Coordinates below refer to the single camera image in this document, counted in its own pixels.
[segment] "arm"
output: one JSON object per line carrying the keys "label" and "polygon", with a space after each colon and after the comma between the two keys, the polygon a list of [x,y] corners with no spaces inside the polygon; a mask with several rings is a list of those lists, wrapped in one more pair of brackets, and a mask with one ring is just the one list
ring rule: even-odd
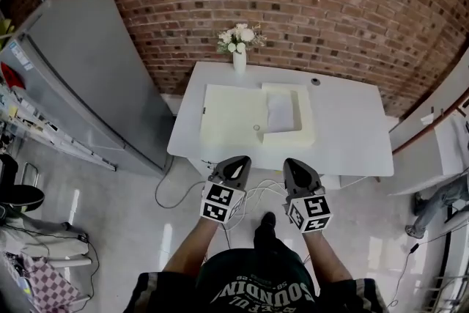
{"label": "arm", "polygon": [[181,273],[196,278],[217,227],[217,222],[200,218],[163,271]]}
{"label": "arm", "polygon": [[325,312],[388,312],[376,282],[373,279],[353,280],[321,232],[303,233],[303,238],[321,287],[319,302]]}
{"label": "arm", "polygon": [[326,283],[351,280],[352,276],[319,231],[303,233],[314,273],[320,287]]}

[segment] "foot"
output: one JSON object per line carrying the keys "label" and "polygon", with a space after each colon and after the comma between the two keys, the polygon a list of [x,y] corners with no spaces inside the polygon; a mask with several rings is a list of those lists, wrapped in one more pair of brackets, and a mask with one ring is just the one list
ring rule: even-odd
{"label": "foot", "polygon": [[405,227],[405,233],[408,234],[411,237],[414,237],[415,239],[423,239],[425,235],[425,230],[423,231],[417,231],[414,226],[406,226]]}
{"label": "foot", "polygon": [[264,214],[261,220],[261,225],[267,224],[268,226],[271,226],[272,228],[276,228],[276,215],[269,211],[268,213]]}

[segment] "black shoe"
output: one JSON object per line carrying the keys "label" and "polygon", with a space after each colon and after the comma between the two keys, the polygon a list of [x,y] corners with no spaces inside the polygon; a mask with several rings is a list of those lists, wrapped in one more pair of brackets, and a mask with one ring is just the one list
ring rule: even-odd
{"label": "black shoe", "polygon": [[421,213],[425,208],[426,201],[426,199],[422,199],[420,192],[413,195],[412,213],[414,216],[418,216]]}
{"label": "black shoe", "polygon": [[269,211],[268,213],[264,214],[261,220],[261,225],[268,225],[271,226],[272,228],[276,228],[276,215]]}

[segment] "jeans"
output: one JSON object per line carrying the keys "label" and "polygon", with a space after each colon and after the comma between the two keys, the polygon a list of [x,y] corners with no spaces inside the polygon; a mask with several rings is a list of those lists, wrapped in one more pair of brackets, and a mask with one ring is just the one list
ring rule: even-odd
{"label": "jeans", "polygon": [[416,208],[418,215],[413,227],[417,233],[424,233],[426,226],[435,214],[444,206],[455,203],[458,199],[469,201],[468,177],[462,175],[436,191],[431,199],[424,200]]}

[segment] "black cable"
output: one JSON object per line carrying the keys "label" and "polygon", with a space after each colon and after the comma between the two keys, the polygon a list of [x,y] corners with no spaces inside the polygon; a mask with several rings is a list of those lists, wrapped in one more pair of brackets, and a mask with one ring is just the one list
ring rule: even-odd
{"label": "black cable", "polygon": [[438,240],[438,239],[441,239],[442,237],[445,237],[445,236],[446,236],[448,233],[450,233],[450,232],[459,231],[461,228],[466,227],[468,224],[469,224],[469,222],[467,222],[466,224],[464,224],[464,225],[462,225],[461,227],[458,227],[458,228],[456,228],[456,229],[450,229],[449,231],[445,232],[444,234],[442,234],[442,235],[440,235],[440,236],[438,236],[438,237],[436,237],[436,238],[434,238],[434,239],[425,241],[424,243],[417,243],[417,244],[415,244],[415,245],[411,248],[409,254],[408,254],[407,257],[405,258],[404,270],[402,270],[402,274],[401,274],[401,276],[399,277],[399,280],[397,281],[396,292],[394,293],[393,300],[392,300],[392,302],[390,302],[390,303],[388,304],[387,308],[389,308],[389,307],[393,307],[393,308],[394,308],[394,307],[399,303],[399,300],[396,300],[397,291],[399,290],[399,284],[400,284],[400,282],[401,282],[402,277],[404,276],[405,269],[407,268],[407,262],[408,262],[408,260],[409,260],[409,256],[410,256],[412,253],[414,253],[414,252],[418,249],[419,246],[422,246],[422,245],[424,245],[424,244],[429,244],[429,243],[431,243],[431,242],[433,242],[433,241],[436,241],[436,240]]}
{"label": "black cable", "polygon": [[94,296],[95,296],[95,286],[93,285],[93,276],[95,276],[97,271],[100,269],[100,259],[97,257],[97,252],[96,252],[95,246],[93,246],[93,244],[91,244],[89,241],[88,241],[88,244],[93,248],[93,251],[95,251],[96,263],[97,263],[96,270],[93,271],[93,273],[89,277],[89,281],[91,282],[91,295],[89,296],[89,300],[86,300],[85,304],[79,310],[74,310],[72,313],[76,313],[76,312],[79,312],[79,311],[82,311],[83,309],[85,309],[85,306],[88,304],[88,301],[91,301],[91,299],[94,298]]}
{"label": "black cable", "polygon": [[391,306],[391,307],[395,307],[395,306],[399,303],[399,300],[396,300],[397,291],[399,291],[399,285],[400,285],[400,283],[401,283],[401,279],[402,279],[402,277],[404,276],[405,269],[407,268],[407,263],[409,262],[409,256],[410,256],[412,253],[413,253],[412,250],[410,250],[410,252],[409,252],[409,254],[407,255],[407,257],[405,257],[404,270],[402,270],[402,274],[401,274],[401,276],[399,277],[399,280],[397,281],[396,292],[394,293],[393,300],[388,304],[388,306],[387,306],[386,308],[389,308],[390,306]]}
{"label": "black cable", "polygon": [[157,197],[157,194],[158,194],[158,189],[159,187],[161,186],[161,183],[166,179],[166,177],[168,176],[169,172],[171,171],[171,168],[173,167],[173,162],[174,162],[174,157],[172,157],[171,159],[171,163],[169,164],[169,168],[168,168],[168,171],[166,171],[166,173],[163,175],[163,178],[160,180],[160,182],[156,185],[156,188],[155,188],[155,201],[157,203],[157,205],[159,207],[162,207],[163,209],[174,209],[175,207],[179,206],[182,201],[184,201],[184,199],[188,196],[188,194],[192,191],[192,189],[198,185],[198,184],[202,184],[202,183],[205,183],[205,181],[198,181],[197,183],[194,183],[193,185],[191,185],[189,187],[189,189],[185,192],[184,196],[182,196],[181,200],[178,201],[178,203],[176,203],[175,205],[172,205],[172,206],[165,206],[163,204],[161,204],[159,201],[158,201],[158,197]]}
{"label": "black cable", "polygon": [[[51,250],[49,249],[49,247],[46,246],[42,241],[40,241],[39,239],[37,239],[35,236],[33,236],[32,234],[30,234],[27,229],[20,228],[20,227],[10,226],[9,224],[4,224],[4,226],[5,226],[5,227],[9,227],[9,228],[11,228],[11,229],[16,229],[16,230],[18,230],[18,231],[24,232],[24,233],[28,234],[29,236],[31,236],[31,237],[34,239],[34,241],[37,241],[38,244],[40,244],[41,246],[43,246],[44,248],[47,249],[47,256],[45,257],[44,265],[49,261],[49,257],[50,257],[50,255],[51,255]],[[44,265],[42,265],[42,266],[36,268],[35,270],[29,271],[28,273],[35,273],[36,271],[40,270]]]}
{"label": "black cable", "polygon": [[[36,234],[36,235],[42,235],[42,236],[50,236],[50,237],[56,237],[56,238],[59,238],[59,239],[78,239],[78,236],[79,234],[77,234],[77,236],[57,236],[57,235],[52,235],[52,234],[45,234],[45,233],[42,233],[42,232],[37,232],[37,231],[32,231],[30,229],[23,229],[23,228],[20,228],[20,227],[14,227],[14,226],[10,226],[9,224],[4,224],[4,226],[6,227],[9,227],[9,228],[12,228],[12,229],[17,229],[18,231],[22,231],[22,232],[25,232],[27,233],[28,235],[30,235],[32,238],[34,238],[36,241],[40,242],[37,238],[35,238],[34,236],[31,235],[32,234]],[[86,238],[86,243],[88,243],[92,248],[93,248],[93,251],[95,251],[95,256],[96,256],[96,263],[97,263],[97,267],[96,267],[96,270],[93,271],[93,273],[91,274],[91,276],[89,277],[89,281],[91,283],[91,295],[89,296],[89,300],[86,300],[85,301],[85,304],[78,310],[75,310],[73,311],[73,313],[76,313],[76,312],[79,312],[79,311],[82,311],[83,309],[85,309],[85,306],[88,304],[88,301],[91,301],[92,298],[94,298],[95,296],[95,286],[93,285],[93,276],[95,276],[95,274],[97,273],[97,271],[100,269],[100,259],[97,255],[97,252],[96,252],[96,248],[95,246],[93,246],[93,244],[91,243],[91,241],[89,241],[88,238]],[[48,256],[50,254],[50,249],[48,246],[46,246],[44,243],[42,243],[48,250]]]}
{"label": "black cable", "polygon": [[224,230],[224,232],[225,232],[226,242],[228,243],[228,249],[231,249],[232,247],[229,245],[228,234],[226,233],[225,225],[222,224],[221,226],[223,227],[223,230]]}

